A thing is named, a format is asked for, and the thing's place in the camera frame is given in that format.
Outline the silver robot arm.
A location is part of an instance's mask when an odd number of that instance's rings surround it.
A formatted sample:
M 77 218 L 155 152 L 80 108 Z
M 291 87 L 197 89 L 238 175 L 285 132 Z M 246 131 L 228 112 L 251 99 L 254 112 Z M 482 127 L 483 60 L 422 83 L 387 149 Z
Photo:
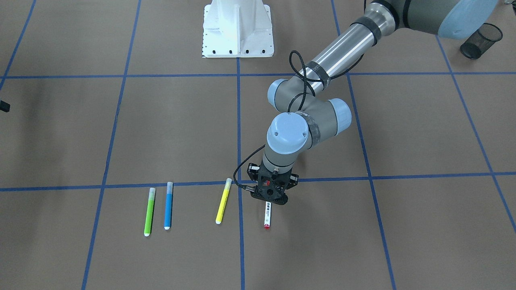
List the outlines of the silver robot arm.
M 284 205 L 286 191 L 298 184 L 292 172 L 298 156 L 337 136 L 352 123 L 352 112 L 339 98 L 321 94 L 344 76 L 367 50 L 400 28 L 448 39 L 470 37 L 488 20 L 495 0 L 373 0 L 363 16 L 313 60 L 300 59 L 302 68 L 291 79 L 274 81 L 267 99 L 279 114 L 266 132 L 260 164 L 247 167 L 253 186 L 236 183 L 253 198 Z

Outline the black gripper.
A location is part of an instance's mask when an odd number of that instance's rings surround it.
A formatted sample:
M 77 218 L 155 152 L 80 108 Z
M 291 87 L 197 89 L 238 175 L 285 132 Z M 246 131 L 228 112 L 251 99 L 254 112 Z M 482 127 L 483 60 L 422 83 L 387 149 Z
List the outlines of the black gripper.
M 291 170 L 274 175 L 262 163 L 260 165 L 250 163 L 247 174 L 251 180 L 257 183 L 255 186 L 247 186 L 250 195 L 253 198 L 277 205 L 284 205 L 288 202 L 289 197 L 285 191 L 297 186 L 299 179 L 299 176 L 293 174 Z

